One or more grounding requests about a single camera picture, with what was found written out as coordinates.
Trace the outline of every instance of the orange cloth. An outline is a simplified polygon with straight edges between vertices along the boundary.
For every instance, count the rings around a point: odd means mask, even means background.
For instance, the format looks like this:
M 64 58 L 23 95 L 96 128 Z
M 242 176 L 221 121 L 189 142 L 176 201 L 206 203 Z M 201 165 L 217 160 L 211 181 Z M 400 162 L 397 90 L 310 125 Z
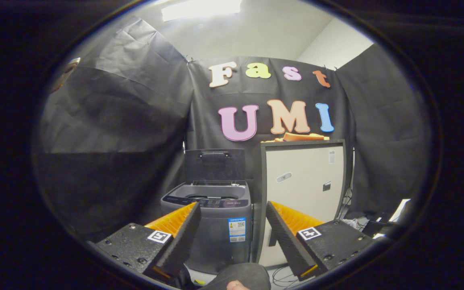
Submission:
M 309 140 L 330 140 L 329 137 L 322 136 L 319 134 L 311 133 L 308 135 L 298 135 L 286 132 L 283 138 L 275 138 L 274 140 L 261 141 L 261 143 L 271 142 L 284 142 L 284 141 L 309 141 Z

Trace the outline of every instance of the energy label sticker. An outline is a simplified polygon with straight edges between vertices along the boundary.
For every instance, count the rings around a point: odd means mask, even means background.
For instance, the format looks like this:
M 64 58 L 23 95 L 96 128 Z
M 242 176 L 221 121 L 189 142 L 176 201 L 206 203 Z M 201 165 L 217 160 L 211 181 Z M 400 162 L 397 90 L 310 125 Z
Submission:
M 245 242 L 247 240 L 247 218 L 228 219 L 228 235 L 230 242 Z

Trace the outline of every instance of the white wall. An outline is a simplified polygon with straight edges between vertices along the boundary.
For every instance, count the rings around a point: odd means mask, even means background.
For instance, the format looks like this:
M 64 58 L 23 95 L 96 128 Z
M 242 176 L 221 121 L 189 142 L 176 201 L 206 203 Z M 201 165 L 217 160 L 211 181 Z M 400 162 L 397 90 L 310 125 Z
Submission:
M 297 60 L 333 70 L 334 67 L 340 68 L 346 64 L 372 44 L 366 36 L 334 18 Z

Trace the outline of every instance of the yellow letter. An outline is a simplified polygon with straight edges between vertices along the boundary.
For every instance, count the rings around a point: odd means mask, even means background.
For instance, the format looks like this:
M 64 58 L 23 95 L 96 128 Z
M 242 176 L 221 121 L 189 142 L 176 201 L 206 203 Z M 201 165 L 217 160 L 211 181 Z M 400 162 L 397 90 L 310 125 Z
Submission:
M 225 79 L 223 76 L 232 77 L 232 69 L 236 68 L 237 64 L 233 61 L 227 62 L 226 64 L 216 64 L 215 66 L 210 66 L 209 70 L 212 72 L 212 81 L 209 86 L 211 88 L 216 88 L 219 86 L 224 86 L 228 84 L 228 79 Z
M 246 75 L 249 77 L 261 77 L 267 79 L 271 77 L 271 73 L 267 71 L 267 65 L 254 62 L 247 66 Z
M 282 127 L 282 122 L 284 122 L 288 131 L 292 132 L 295 121 L 295 131 L 297 133 L 307 133 L 311 131 L 311 128 L 307 125 L 307 118 L 305 117 L 305 103 L 303 101 L 294 101 L 291 106 L 291 112 L 288 112 L 286 106 L 284 106 L 282 101 L 279 99 L 271 99 L 267 101 L 267 104 L 273 111 L 273 128 L 271 128 L 271 133 L 284 133 L 286 130 Z

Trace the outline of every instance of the blue letter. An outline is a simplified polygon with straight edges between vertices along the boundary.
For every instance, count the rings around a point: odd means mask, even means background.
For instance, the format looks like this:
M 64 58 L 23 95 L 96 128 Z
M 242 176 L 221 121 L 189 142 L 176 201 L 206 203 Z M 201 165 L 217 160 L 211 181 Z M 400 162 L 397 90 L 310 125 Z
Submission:
M 320 117 L 322 118 L 322 126 L 320 129 L 324 132 L 332 132 L 334 131 L 334 127 L 330 123 L 330 116 L 328 114 L 328 105 L 317 103 L 316 108 L 320 112 Z

